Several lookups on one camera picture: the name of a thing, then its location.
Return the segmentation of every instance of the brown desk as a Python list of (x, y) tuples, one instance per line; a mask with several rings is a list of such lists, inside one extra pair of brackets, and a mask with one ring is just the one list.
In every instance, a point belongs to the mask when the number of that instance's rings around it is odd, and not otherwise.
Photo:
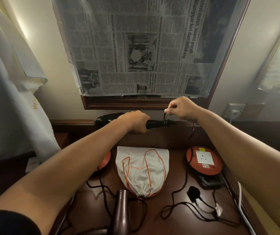
[[(117, 173), (115, 164), (116, 150), (112, 150), (114, 157), (111, 159), (109, 167), (102, 174), (104, 185), (111, 188), (113, 192), (119, 189), (126, 189)], [(250, 233), (245, 228), (243, 222), (239, 227), (230, 227), (220, 222), (204, 222), (196, 218), (196, 216), (184, 205), (177, 206), (171, 216), (167, 220), (160, 218), (160, 211), (165, 205), (172, 203), (171, 192), (178, 190), (184, 184), (185, 167), (183, 156), (185, 150), (170, 150), (169, 173), (162, 190), (154, 197), (147, 199), (148, 211), (142, 228), (134, 234), (206, 234), (206, 235), (225, 235), (225, 234), (245, 234)], [(99, 185), (98, 178), (89, 180), (92, 186)], [(204, 190), (198, 185), (192, 174), (188, 175), (188, 183), (184, 190), (175, 194), (175, 203), (181, 201), (190, 201), (186, 192), (189, 186), (196, 186), (201, 191), (201, 197), (210, 205), (214, 205), (212, 190)], [(114, 209), (115, 199), (107, 193), (107, 201), (110, 211)], [(240, 215), (234, 206), (231, 196), (227, 189), (219, 189), (216, 191), (218, 203), (223, 208), (222, 217), (231, 221), (239, 221)], [(130, 202), (130, 219), (132, 228), (136, 228), (140, 223), (142, 216), (142, 204), (139, 202)], [(203, 203), (198, 203), (201, 209), (210, 211)], [(208, 218), (211, 215), (202, 213)], [(70, 235), (81, 232), (83, 230), (104, 227), (109, 225), (110, 218), (106, 213), (101, 188), (91, 189), (87, 185), (77, 192), (74, 204), (69, 212), (69, 220), (74, 229), (66, 230), (62, 235)]]

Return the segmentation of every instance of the hand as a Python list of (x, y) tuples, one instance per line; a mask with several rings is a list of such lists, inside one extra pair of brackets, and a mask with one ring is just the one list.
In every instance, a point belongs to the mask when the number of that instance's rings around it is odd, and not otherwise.
[(197, 106), (189, 98), (182, 96), (172, 100), (168, 108), (165, 109), (165, 113), (176, 115), (183, 120), (197, 120), (202, 110), (204, 110), (202, 107)]
[(117, 119), (124, 120), (124, 123), (128, 126), (128, 132), (146, 133), (146, 122), (150, 119), (150, 117), (137, 110), (127, 112), (119, 116)]

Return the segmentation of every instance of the yellow floor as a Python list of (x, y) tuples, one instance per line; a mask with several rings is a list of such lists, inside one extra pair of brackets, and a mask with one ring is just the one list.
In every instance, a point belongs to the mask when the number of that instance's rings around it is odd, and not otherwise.
[(275, 224), (275, 222), (268, 216), (259, 203), (244, 188), (243, 194), (248, 199), (268, 235), (280, 235), (280, 228), (278, 225)]

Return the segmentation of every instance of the white drawstring bag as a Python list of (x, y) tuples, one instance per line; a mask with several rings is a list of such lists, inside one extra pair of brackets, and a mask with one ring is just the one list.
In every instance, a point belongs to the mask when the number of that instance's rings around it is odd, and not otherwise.
[(138, 198), (156, 195), (169, 171), (167, 149), (117, 147), (116, 166), (124, 185)]

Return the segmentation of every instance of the newspaper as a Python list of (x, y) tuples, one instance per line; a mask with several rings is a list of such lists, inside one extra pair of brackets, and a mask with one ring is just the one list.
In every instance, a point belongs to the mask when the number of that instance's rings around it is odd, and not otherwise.
[(55, 0), (81, 95), (204, 96), (239, 0)]

